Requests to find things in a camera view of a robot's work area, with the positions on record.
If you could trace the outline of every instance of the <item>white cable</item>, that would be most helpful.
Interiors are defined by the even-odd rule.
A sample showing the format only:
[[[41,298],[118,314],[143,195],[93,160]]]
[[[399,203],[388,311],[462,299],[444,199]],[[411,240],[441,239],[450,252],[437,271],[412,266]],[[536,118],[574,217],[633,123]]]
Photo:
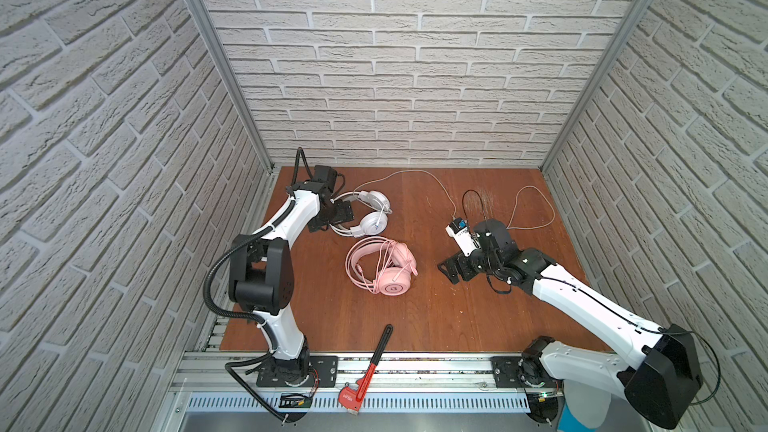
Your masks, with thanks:
[[[451,198],[451,195],[448,194],[448,190],[446,189],[446,187],[442,184],[442,182],[440,182],[440,179],[435,177],[431,172],[428,172],[426,170],[422,170],[420,168],[408,168],[407,170],[398,170],[397,172],[393,172],[393,173],[389,174],[387,177],[378,178],[376,180],[370,180],[368,182],[364,182],[364,183],[360,184],[358,187],[355,187],[355,189],[352,190],[352,192],[357,192],[357,189],[359,189],[360,187],[367,186],[368,184],[373,184],[374,182],[380,182],[382,180],[387,180],[388,178],[390,178],[392,176],[396,176],[397,174],[402,174],[403,172],[424,172],[425,174],[429,174],[430,176],[432,176],[432,178],[434,178],[437,181],[437,183],[440,184],[440,187],[442,187],[442,190],[446,193],[446,197],[448,197],[448,200],[451,201],[451,204],[453,205],[453,214],[451,214],[451,217],[452,218],[456,218],[456,203]]]
[[[541,194],[541,196],[544,198],[544,200],[547,201],[547,205],[552,210],[552,220],[550,220],[549,222],[547,222],[543,226],[535,226],[535,227],[513,227],[512,226],[512,220],[514,219],[514,213],[518,210],[518,197],[520,197],[520,192],[522,192],[526,188],[535,188],[536,192]],[[544,228],[544,227],[549,226],[550,224],[552,224],[552,222],[554,222],[554,217],[555,217],[554,207],[552,207],[552,204],[549,202],[549,199],[544,195],[544,193],[541,190],[539,190],[539,188],[536,187],[536,186],[525,186],[525,187],[521,188],[520,190],[518,190],[518,194],[514,197],[514,208],[512,209],[512,216],[509,218],[509,224],[507,224],[507,230],[509,230],[509,229],[513,229],[513,230],[534,230],[535,228]]]

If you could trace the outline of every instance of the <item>wooden tabletop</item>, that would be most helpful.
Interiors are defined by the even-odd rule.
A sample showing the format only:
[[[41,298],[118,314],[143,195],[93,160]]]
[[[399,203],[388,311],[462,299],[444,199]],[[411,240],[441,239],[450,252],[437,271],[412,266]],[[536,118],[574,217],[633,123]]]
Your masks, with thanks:
[[[381,178],[398,168],[343,168],[345,190]],[[467,194],[467,214],[461,197],[468,188],[480,192],[489,218],[505,224],[521,187],[539,187],[550,202],[552,197],[539,170],[498,168],[429,169],[446,186],[456,203],[456,216],[472,225],[482,220],[479,200]],[[267,217],[286,199],[292,168],[280,171]],[[302,170],[299,178],[306,177]],[[291,249],[296,290],[291,307],[299,329],[307,336],[310,350],[373,350],[386,324],[395,331],[389,351],[511,352],[527,347],[539,335],[549,335],[566,344],[592,350],[607,347],[592,333],[550,304],[515,289],[499,295],[490,289],[483,274],[470,282],[452,285],[436,265],[458,252],[456,242],[446,234],[453,206],[434,178],[421,172],[405,172],[363,190],[378,190],[392,204],[393,214],[382,234],[405,242],[417,261],[418,276],[404,295],[388,297],[356,287],[346,276],[344,260],[355,238],[332,231],[309,233],[306,229]],[[356,225],[370,209],[354,202]],[[520,194],[513,226],[532,227],[547,223],[552,210],[538,192],[526,188]],[[512,230],[520,249],[535,247],[550,255],[586,282],[565,226],[554,222],[536,230]],[[376,272],[375,259],[362,262],[366,276]],[[506,284],[495,281],[496,288]],[[220,350],[264,350],[266,342],[253,324],[230,320]]]

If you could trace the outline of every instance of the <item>white headphones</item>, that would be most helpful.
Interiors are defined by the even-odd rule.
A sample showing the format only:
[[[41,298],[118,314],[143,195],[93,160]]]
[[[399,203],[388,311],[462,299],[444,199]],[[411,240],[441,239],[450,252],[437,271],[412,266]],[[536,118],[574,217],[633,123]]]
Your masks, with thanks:
[[[384,232],[387,224],[387,214],[392,213],[392,209],[389,207],[389,199],[384,194],[375,190],[370,192],[361,190],[360,192],[345,192],[333,200],[337,201],[342,198],[348,202],[359,200],[375,210],[375,212],[371,212],[363,217],[359,226],[350,228],[331,226],[335,233],[344,237],[362,237],[363,235],[379,235]]]

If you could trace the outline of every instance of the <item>brick wall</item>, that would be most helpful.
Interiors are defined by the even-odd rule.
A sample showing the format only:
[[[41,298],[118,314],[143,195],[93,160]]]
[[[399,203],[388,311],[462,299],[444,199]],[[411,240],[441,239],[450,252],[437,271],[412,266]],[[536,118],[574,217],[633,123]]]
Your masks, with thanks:
[[[206,0],[278,163],[539,166],[630,0]]]
[[[148,430],[255,151],[182,0],[0,0],[0,111],[0,430]]]
[[[768,425],[767,7],[654,0],[547,174],[600,290],[715,347],[699,430]]]

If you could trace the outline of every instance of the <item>robotic arm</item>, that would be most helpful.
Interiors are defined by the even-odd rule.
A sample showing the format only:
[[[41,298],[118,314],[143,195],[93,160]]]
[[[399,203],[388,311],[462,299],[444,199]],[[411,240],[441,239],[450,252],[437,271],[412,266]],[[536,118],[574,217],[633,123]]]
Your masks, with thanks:
[[[491,219],[475,227],[471,248],[458,218],[448,226],[461,251],[438,265],[452,283],[479,273],[559,308],[597,335],[615,354],[569,347],[549,337],[522,354],[518,376],[537,387],[547,379],[572,380],[626,399],[643,417],[673,429],[702,385],[690,332],[662,328],[591,289],[534,248],[520,251],[506,227]]]

